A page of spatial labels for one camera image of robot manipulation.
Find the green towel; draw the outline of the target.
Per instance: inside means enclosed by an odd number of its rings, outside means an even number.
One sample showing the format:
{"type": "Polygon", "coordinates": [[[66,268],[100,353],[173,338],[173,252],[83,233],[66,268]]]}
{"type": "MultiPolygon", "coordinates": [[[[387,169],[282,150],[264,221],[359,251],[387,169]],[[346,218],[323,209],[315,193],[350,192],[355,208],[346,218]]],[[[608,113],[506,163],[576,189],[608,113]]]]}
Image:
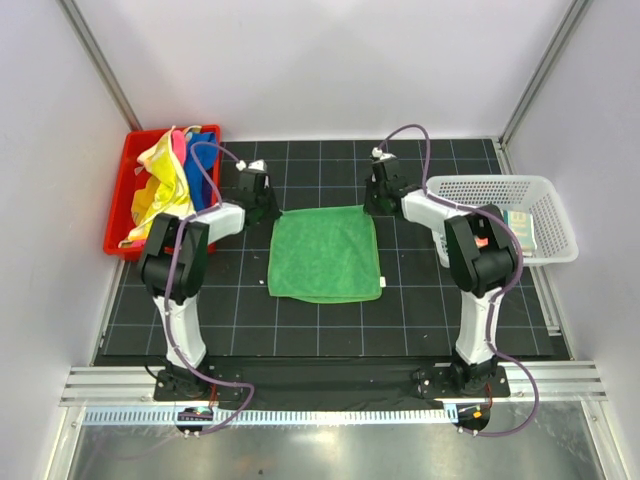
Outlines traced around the green towel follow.
{"type": "Polygon", "coordinates": [[[275,221],[269,294],[312,304],[346,304],[382,295],[375,224],[361,206],[291,210],[275,221]]]}

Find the rabbit print towel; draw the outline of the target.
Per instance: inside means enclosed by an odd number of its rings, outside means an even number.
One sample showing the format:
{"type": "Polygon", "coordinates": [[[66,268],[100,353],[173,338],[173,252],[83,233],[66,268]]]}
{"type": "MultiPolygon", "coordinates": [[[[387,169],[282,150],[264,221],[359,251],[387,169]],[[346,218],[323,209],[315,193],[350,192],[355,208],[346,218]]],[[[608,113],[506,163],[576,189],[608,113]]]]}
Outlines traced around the rabbit print towel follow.
{"type": "MultiPolygon", "coordinates": [[[[523,256],[530,258],[534,256],[537,249],[537,243],[535,239],[535,229],[533,217],[529,213],[500,209],[500,213],[503,217],[504,223],[511,229],[520,242],[523,256]]],[[[432,233],[436,249],[442,258],[448,259],[446,255],[446,241],[443,235],[432,233]]],[[[478,248],[486,247],[489,245],[488,238],[475,236],[476,246],[478,248]]]]}

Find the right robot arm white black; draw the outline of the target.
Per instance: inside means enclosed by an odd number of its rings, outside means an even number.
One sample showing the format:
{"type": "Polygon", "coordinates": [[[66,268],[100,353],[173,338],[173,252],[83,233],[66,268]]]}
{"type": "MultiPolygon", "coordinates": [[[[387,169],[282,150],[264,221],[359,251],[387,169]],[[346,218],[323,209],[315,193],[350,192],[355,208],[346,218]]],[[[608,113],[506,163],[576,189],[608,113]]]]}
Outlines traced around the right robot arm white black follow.
{"type": "Polygon", "coordinates": [[[473,396],[497,373],[497,321],[502,298],[522,273],[519,242],[498,207],[459,204],[409,184],[393,154],[375,148],[371,169],[366,213],[392,215],[445,237],[450,275],[461,292],[459,335],[445,378],[451,390],[473,396]]]}

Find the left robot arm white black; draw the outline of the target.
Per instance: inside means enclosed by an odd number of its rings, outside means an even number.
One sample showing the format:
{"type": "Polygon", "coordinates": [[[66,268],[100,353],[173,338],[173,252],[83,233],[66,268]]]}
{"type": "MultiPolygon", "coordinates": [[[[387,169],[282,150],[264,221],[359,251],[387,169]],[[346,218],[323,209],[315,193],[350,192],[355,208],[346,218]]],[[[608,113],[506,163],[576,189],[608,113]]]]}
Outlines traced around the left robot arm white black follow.
{"type": "Polygon", "coordinates": [[[237,185],[215,205],[183,219],[155,217],[138,269],[167,342],[164,368],[154,375],[156,401],[203,400],[214,388],[236,400],[247,390],[238,377],[213,377],[197,301],[209,246],[280,216],[266,163],[258,160],[241,165],[237,185]]]}

